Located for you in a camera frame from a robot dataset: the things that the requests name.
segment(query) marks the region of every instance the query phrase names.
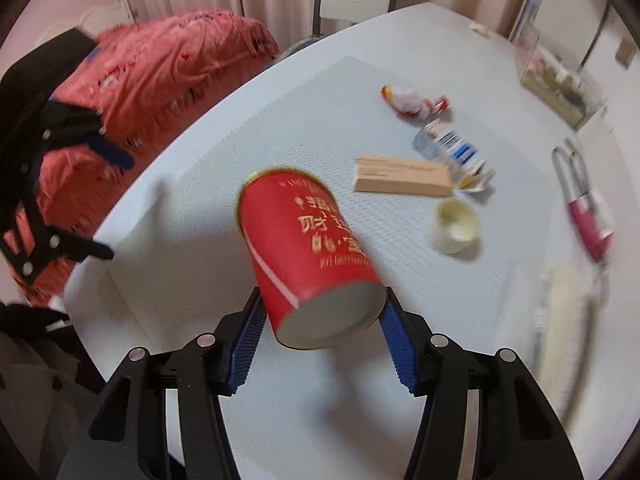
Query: screw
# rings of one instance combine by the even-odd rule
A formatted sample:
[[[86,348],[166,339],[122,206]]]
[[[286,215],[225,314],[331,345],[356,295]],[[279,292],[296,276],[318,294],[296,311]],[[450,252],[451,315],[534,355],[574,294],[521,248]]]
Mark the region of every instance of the screw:
[[[500,350],[500,359],[503,361],[507,361],[508,363],[513,363],[516,360],[516,353],[513,350],[509,350],[508,348],[503,348]]]
[[[431,344],[437,348],[443,348],[449,344],[449,340],[442,334],[436,334],[431,336]]]
[[[203,348],[206,348],[207,346],[211,346],[215,342],[216,342],[216,336],[214,336],[213,334],[202,334],[197,341],[198,346],[202,346]]]
[[[146,351],[144,348],[134,348],[129,352],[129,359],[131,359],[132,361],[140,361],[140,359],[142,359],[145,354]]]

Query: tan rectangular box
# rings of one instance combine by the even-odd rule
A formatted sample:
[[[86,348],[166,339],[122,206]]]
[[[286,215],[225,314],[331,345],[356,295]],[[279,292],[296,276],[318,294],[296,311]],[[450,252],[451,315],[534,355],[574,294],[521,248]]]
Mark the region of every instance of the tan rectangular box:
[[[356,161],[356,191],[451,196],[449,171],[442,162],[397,156],[363,155]]]

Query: textured mat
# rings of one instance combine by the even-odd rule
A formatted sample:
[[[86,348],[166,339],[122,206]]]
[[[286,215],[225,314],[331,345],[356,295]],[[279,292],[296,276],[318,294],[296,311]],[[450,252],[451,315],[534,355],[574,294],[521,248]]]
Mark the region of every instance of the textured mat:
[[[360,154],[418,157],[412,150],[418,127],[382,101],[385,83],[403,81],[345,58],[250,118],[165,190],[116,248],[111,266],[156,342],[153,351],[183,345],[244,305],[255,280],[235,227],[236,193],[252,171],[282,164],[329,186],[406,310],[465,348],[494,351],[502,283],[512,262],[542,256],[552,186],[453,103],[457,131],[497,170],[495,192],[482,200],[459,194],[481,219],[481,244],[459,257],[432,250],[426,230],[436,199],[351,190]],[[402,478],[422,401],[398,383],[377,325],[318,352],[278,346],[267,326],[247,384],[223,409],[236,452],[279,480],[371,480]]]

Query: bed headboard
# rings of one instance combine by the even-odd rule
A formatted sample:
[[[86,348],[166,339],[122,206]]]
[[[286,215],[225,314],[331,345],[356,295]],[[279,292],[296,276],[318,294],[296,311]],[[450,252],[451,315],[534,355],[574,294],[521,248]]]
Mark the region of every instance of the bed headboard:
[[[108,28],[134,22],[135,17],[129,1],[115,0],[114,4],[110,6],[91,7],[79,18],[69,18],[54,23],[36,40],[33,47],[36,48],[73,27],[77,27],[89,37],[95,38]]]

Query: pink bedspread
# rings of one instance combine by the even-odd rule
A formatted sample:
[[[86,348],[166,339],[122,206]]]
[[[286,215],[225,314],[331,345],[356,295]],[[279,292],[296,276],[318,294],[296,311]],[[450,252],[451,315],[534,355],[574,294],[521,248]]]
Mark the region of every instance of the pink bedspread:
[[[203,113],[261,72],[277,54],[257,20],[228,10],[173,16],[119,27],[98,38],[94,51],[55,92],[56,99],[103,111],[107,137],[131,153],[123,171],[86,146],[47,153],[38,204],[45,222],[93,235],[142,171]],[[30,240],[24,213],[18,227]],[[28,300],[46,305],[61,294],[74,263],[49,264]]]

